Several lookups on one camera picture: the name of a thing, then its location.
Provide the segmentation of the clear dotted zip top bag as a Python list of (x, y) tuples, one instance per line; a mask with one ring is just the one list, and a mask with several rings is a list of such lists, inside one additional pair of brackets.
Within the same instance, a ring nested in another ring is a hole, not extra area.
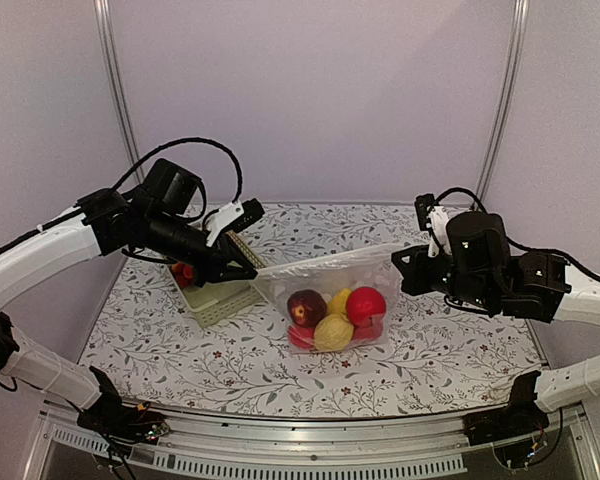
[(401, 277), (385, 243), (262, 269), (252, 285), (287, 321), (295, 353), (339, 353), (381, 344)]

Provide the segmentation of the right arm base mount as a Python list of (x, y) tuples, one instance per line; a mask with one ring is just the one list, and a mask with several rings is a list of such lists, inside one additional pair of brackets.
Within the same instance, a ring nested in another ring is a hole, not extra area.
[(471, 446), (530, 434), (549, 426), (548, 415), (535, 403), (535, 384), (540, 374), (531, 371), (518, 376), (504, 406), (462, 417), (463, 434)]

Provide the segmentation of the red apple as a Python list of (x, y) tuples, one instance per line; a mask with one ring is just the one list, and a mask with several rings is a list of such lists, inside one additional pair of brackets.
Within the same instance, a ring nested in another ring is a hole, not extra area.
[(290, 343), (297, 348), (310, 350), (314, 347), (314, 327), (291, 325), (287, 330)]

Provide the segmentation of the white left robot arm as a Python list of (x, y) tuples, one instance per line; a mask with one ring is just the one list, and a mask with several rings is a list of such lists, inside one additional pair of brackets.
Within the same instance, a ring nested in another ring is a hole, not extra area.
[(251, 280), (256, 269), (227, 235), (260, 220), (260, 202), (235, 199), (211, 215), (187, 217), (201, 179), (159, 159), (145, 180), (124, 194), (102, 189), (77, 201), (49, 223), (0, 249), (0, 375), (11, 376), (64, 398), (108, 434), (128, 426), (115, 387), (105, 374), (80, 367), (38, 345), (12, 326), (3, 309), (15, 298), (56, 274), (99, 256), (140, 250), (158, 253), (158, 262), (182, 263), (194, 283)]

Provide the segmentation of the yellow lemon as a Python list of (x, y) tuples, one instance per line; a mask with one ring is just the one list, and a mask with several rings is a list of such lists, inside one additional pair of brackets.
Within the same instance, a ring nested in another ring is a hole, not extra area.
[(342, 351), (351, 342), (354, 325), (340, 314), (331, 314), (317, 325), (314, 331), (314, 347), (318, 351)]

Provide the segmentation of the yellow corn cob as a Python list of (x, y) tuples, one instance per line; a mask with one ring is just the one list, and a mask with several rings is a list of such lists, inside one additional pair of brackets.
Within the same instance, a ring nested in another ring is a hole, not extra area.
[(340, 315), (347, 319), (347, 301), (351, 294), (352, 290), (349, 288), (344, 288), (336, 293), (327, 305), (327, 314)]

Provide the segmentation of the aluminium front rail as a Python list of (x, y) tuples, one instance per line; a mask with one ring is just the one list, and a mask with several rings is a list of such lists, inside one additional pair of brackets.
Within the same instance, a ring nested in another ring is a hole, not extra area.
[(532, 461), (515, 454), (533, 437), (473, 445), (451, 412), (367, 419), (255, 417), (160, 406), (169, 433), (112, 454), (76, 412), (46, 400), (26, 479), (600, 479), (600, 454), (583, 408), (550, 418)]

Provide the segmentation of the red pomegranate front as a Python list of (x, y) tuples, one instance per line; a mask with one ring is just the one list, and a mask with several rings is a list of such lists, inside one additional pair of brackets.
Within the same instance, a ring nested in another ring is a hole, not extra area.
[(356, 327), (367, 327), (382, 319), (387, 311), (384, 296), (375, 288), (359, 287), (347, 298), (346, 314)]

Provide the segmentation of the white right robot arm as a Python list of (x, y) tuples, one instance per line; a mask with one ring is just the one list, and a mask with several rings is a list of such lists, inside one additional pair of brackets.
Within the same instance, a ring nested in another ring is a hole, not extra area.
[[(600, 277), (566, 254), (530, 249), (512, 255), (497, 214), (468, 211), (449, 218), (434, 209), (430, 218), (429, 244), (391, 256), (407, 295), (439, 292), (489, 317), (600, 326)], [(531, 371), (513, 381), (497, 427), (517, 436), (534, 422), (536, 409), (548, 413), (598, 396), (600, 354), (559, 369)]]

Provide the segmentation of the right aluminium corner post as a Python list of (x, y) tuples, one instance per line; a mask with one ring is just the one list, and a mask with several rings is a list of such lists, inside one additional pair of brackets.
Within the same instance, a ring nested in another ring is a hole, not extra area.
[(524, 49), (529, 6), (529, 0), (515, 0), (513, 4), (513, 16), (504, 76), (476, 189), (476, 196), (481, 202), (485, 202), (492, 181), (514, 98), (516, 80)]

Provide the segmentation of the dark purple fruit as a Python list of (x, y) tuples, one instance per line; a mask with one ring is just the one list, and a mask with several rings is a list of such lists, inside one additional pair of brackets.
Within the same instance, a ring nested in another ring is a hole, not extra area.
[(315, 290), (294, 292), (287, 300), (287, 310), (295, 325), (315, 327), (327, 313), (327, 304)]

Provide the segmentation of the beige perforated plastic basket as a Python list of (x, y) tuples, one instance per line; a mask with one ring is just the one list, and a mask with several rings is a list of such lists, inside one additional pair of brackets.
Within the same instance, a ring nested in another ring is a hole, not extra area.
[(248, 281), (207, 283), (201, 288), (181, 289), (172, 274), (171, 278), (186, 309), (201, 328), (211, 327), (221, 320), (263, 301), (262, 296)]

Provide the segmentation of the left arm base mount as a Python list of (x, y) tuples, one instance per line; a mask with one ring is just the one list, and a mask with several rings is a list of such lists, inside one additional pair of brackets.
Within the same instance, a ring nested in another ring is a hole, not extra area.
[(98, 381), (100, 396), (89, 408), (80, 410), (78, 426), (130, 444), (156, 444), (170, 432), (165, 416), (151, 410), (149, 402), (125, 406), (104, 372), (93, 366), (89, 371)]

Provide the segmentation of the left aluminium corner post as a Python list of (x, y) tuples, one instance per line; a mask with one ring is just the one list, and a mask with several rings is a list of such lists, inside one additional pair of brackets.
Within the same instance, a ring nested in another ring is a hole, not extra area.
[(139, 159), (139, 153), (124, 92), (122, 72), (115, 44), (110, 2), (107, 0), (94, 0), (93, 3), (114, 111), (129, 163), (133, 164)]

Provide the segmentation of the red strawberry bunch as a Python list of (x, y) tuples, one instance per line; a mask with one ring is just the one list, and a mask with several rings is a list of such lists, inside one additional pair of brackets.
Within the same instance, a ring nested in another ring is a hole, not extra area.
[(181, 288), (201, 288), (206, 283), (204, 275), (194, 266), (177, 262), (170, 266), (171, 274)]

